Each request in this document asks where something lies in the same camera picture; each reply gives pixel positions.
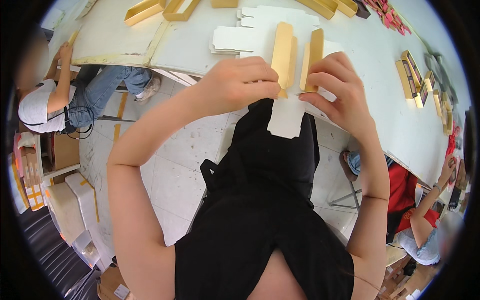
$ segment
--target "white shoe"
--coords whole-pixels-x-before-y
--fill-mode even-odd
[[[150,82],[145,86],[143,90],[143,95],[142,98],[135,98],[135,102],[140,104],[140,105],[145,105],[148,103],[150,100],[150,97],[155,95],[159,90],[160,90],[160,85],[162,84],[162,81],[160,80],[160,77],[153,77]]]

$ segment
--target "white tile floor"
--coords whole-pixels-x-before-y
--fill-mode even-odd
[[[155,104],[169,99],[184,86],[163,77],[160,92],[147,105],[139,106],[129,95],[124,119],[137,120]],[[116,116],[121,93],[114,93],[104,114]],[[181,238],[192,221],[205,190],[199,166],[204,159],[215,160],[222,132],[247,113],[244,108],[229,114],[207,117],[186,125],[174,133],[141,167],[145,188],[162,225],[167,245]],[[103,259],[114,255],[112,226],[107,198],[106,163],[113,146],[114,122],[97,121],[91,136],[80,141],[80,171],[96,189],[100,223],[99,235],[107,249]],[[129,124],[121,125],[123,134]],[[327,223],[347,238],[357,220],[356,210],[330,207],[329,201],[350,193],[348,181],[341,170],[339,153],[349,145],[350,135],[341,129],[317,120],[320,164],[313,180],[312,202]],[[359,180],[355,182],[358,189]],[[343,204],[353,205],[353,198]]]

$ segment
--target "gray t-shirt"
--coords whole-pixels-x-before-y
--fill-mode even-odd
[[[407,228],[399,232],[396,236],[396,241],[419,264],[436,264],[440,260],[437,243],[437,228],[434,228],[430,232],[427,241],[420,247],[420,249],[417,247],[417,243],[413,237],[412,228]]]
[[[38,133],[61,131],[65,128],[65,116],[62,114],[63,109],[49,114],[47,113],[48,98],[51,92],[55,92],[57,85],[53,79],[47,79],[41,83],[43,83],[41,87],[26,95],[20,102],[18,106],[18,117],[22,122],[28,124],[44,123],[36,126],[25,125]],[[76,87],[70,85],[68,103],[72,101],[75,90]]]

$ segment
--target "jeans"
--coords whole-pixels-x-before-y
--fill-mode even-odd
[[[130,93],[137,95],[152,79],[149,69],[127,66],[85,65],[72,83],[77,89],[69,104],[68,117],[75,128],[91,125],[103,112],[120,82],[124,81]]]
[[[389,158],[386,155],[385,159],[387,161],[387,167],[390,167],[393,164],[393,159]],[[347,163],[353,174],[360,174],[360,152],[358,150],[351,151],[347,154]]]

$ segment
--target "bracelet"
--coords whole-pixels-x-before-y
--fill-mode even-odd
[[[437,183],[434,183],[433,184],[433,187],[436,187],[438,189],[438,192],[442,192],[442,188],[438,185],[438,182]]]

